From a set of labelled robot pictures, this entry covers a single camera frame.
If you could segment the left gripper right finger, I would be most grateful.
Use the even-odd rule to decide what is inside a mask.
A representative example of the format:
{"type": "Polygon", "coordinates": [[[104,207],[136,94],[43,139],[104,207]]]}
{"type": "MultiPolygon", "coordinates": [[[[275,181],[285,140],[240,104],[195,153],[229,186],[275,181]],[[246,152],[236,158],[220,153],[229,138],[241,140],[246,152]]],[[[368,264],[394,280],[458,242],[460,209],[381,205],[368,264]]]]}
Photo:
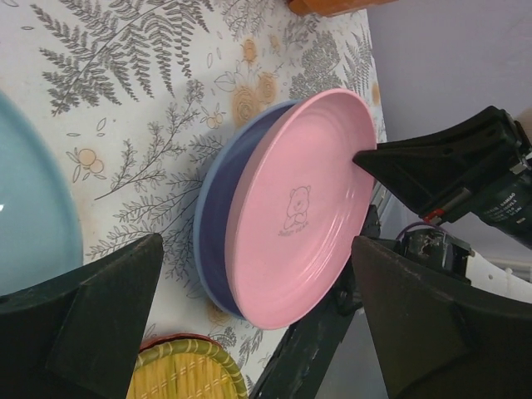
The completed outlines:
{"type": "Polygon", "coordinates": [[[531,306],[358,236],[352,266],[390,398],[529,398],[531,306]]]}

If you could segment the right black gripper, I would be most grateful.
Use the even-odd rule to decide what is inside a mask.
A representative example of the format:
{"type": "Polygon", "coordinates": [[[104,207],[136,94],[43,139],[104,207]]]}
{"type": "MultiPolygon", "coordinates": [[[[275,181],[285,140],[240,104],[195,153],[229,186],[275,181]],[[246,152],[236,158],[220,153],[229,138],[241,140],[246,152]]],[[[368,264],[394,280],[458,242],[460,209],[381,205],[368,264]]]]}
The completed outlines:
{"type": "Polygon", "coordinates": [[[443,131],[361,150],[353,162],[433,224],[472,213],[531,247],[531,109],[488,106],[443,131]]]}

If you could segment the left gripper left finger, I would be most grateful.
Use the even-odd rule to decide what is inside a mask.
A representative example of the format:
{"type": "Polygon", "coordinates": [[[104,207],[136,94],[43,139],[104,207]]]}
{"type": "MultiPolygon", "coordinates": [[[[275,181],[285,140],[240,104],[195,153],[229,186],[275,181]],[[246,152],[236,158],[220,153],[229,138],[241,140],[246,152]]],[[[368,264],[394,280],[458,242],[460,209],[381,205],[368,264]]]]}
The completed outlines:
{"type": "Polygon", "coordinates": [[[163,262],[148,234],[1,297],[3,398],[124,398],[163,262]]]}

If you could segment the red-brown plastic plate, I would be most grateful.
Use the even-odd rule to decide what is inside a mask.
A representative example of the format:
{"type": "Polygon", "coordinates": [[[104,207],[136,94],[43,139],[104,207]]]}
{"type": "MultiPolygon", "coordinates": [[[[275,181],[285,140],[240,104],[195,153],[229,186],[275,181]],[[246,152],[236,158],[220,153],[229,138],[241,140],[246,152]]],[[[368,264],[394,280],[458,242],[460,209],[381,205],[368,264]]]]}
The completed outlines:
{"type": "Polygon", "coordinates": [[[149,340],[146,340],[140,345],[140,351],[142,352],[146,349],[149,349],[156,345],[160,345],[165,342],[184,340],[184,339],[196,339],[200,341],[206,341],[206,342],[210,342],[214,345],[221,347],[221,345],[218,342],[204,335],[195,334],[195,333],[176,333],[176,334],[171,334],[171,335],[167,335],[163,337],[153,337],[149,340]]]}

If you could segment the woven bamboo tray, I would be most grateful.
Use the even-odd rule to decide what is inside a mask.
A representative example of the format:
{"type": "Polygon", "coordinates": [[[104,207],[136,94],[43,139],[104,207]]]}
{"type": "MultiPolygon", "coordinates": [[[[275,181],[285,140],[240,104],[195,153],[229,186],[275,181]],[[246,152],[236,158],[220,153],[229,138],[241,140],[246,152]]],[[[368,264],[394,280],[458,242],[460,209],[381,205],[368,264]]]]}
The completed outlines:
{"type": "Polygon", "coordinates": [[[195,338],[171,340],[141,351],[127,399],[247,398],[234,359],[219,345],[195,338]]]}

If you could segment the pink plate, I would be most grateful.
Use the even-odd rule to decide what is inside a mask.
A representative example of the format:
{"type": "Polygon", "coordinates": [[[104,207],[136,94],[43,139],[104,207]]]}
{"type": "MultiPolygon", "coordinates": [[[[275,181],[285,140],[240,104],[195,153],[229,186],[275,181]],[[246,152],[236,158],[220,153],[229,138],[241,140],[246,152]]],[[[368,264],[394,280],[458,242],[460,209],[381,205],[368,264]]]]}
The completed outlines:
{"type": "Polygon", "coordinates": [[[377,134],[344,88],[299,102],[267,130],[234,192],[225,233],[229,287],[257,328],[285,328],[327,293],[362,231],[373,178],[354,164],[377,134]]]}

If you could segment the light blue bear plate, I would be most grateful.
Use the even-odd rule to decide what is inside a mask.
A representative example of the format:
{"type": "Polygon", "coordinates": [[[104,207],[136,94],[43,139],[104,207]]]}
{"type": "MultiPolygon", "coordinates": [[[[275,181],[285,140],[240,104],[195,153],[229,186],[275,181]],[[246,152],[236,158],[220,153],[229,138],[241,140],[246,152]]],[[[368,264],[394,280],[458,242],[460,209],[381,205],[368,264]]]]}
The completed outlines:
{"type": "Polygon", "coordinates": [[[274,122],[297,104],[297,100],[289,100],[272,106],[239,128],[215,156],[196,202],[192,233],[199,280],[218,308],[239,319],[244,316],[229,288],[224,261],[230,206],[254,149],[274,122]]]}

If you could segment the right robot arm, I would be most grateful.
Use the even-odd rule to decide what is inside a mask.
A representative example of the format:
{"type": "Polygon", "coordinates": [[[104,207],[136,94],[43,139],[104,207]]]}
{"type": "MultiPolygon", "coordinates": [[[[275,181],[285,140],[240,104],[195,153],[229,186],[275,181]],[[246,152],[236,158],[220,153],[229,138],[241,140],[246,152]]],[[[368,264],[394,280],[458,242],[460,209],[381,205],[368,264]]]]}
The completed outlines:
{"type": "Polygon", "coordinates": [[[531,246],[530,110],[512,117],[489,106],[441,132],[362,150],[353,162],[419,218],[395,238],[397,253],[474,288],[531,301],[529,279],[498,267],[442,227],[474,214],[531,246]]]}

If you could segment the orange plastic bin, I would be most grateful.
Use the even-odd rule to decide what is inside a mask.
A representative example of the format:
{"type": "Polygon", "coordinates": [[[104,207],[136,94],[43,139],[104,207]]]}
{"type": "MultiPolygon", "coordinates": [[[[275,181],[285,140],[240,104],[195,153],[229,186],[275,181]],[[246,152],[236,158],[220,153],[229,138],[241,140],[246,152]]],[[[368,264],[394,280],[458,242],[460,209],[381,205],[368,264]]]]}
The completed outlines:
{"type": "Polygon", "coordinates": [[[348,12],[357,12],[369,7],[380,6],[394,0],[290,0],[288,8],[299,16],[317,14],[334,17],[348,12]]]}

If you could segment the cream and blue plate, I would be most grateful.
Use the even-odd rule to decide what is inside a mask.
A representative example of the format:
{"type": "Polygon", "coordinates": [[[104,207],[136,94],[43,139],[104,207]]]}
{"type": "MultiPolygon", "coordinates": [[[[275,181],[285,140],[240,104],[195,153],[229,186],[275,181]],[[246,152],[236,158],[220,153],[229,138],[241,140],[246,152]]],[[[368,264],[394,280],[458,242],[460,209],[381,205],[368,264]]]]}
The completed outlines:
{"type": "Polygon", "coordinates": [[[1,97],[1,293],[83,264],[81,226],[67,183],[42,138],[1,97]]]}

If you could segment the floral table mat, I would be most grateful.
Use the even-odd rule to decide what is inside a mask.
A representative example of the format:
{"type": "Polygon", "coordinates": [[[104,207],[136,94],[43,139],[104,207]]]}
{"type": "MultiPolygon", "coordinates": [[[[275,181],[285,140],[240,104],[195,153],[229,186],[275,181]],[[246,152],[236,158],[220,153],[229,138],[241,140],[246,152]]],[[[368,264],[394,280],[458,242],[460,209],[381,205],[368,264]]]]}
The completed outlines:
{"type": "Polygon", "coordinates": [[[218,309],[195,270],[207,169],[259,112],[356,91],[386,131],[366,11],[292,13],[284,1],[4,1],[1,90],[37,128],[76,203],[83,259],[148,233],[165,260],[146,338],[198,333],[253,388],[283,336],[218,309]]]}

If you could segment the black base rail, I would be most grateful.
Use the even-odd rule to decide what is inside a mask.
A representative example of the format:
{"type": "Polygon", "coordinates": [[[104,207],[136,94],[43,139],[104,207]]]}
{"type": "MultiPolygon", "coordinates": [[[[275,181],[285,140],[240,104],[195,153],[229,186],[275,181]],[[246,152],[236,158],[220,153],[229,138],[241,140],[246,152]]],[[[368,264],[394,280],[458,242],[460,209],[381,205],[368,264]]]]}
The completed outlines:
{"type": "Polygon", "coordinates": [[[361,307],[352,261],[348,260],[323,299],[285,332],[249,396],[314,398],[361,307]]]}

